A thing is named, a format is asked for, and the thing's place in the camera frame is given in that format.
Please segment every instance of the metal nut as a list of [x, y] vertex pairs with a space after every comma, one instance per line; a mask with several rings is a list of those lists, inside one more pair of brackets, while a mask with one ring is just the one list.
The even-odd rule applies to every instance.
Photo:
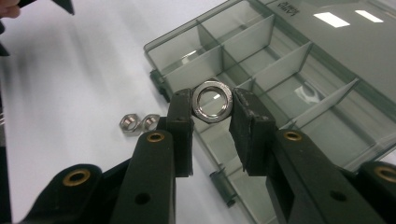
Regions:
[[120, 122], [120, 127], [125, 134], [131, 136], [138, 136], [142, 132], [140, 118], [136, 114], [125, 115]]
[[[200, 105], [201, 96], [210, 91], [217, 93], [224, 101], [221, 110], [213, 115], [206, 114]], [[206, 123], [220, 122], [227, 119], [233, 110], [233, 94], [230, 88], [224, 83], [216, 80], [208, 80], [195, 89], [192, 95], [192, 110], [198, 119]]]
[[155, 130], [159, 120], [160, 115], [157, 114], [149, 114], [145, 116], [142, 121], [143, 133]]

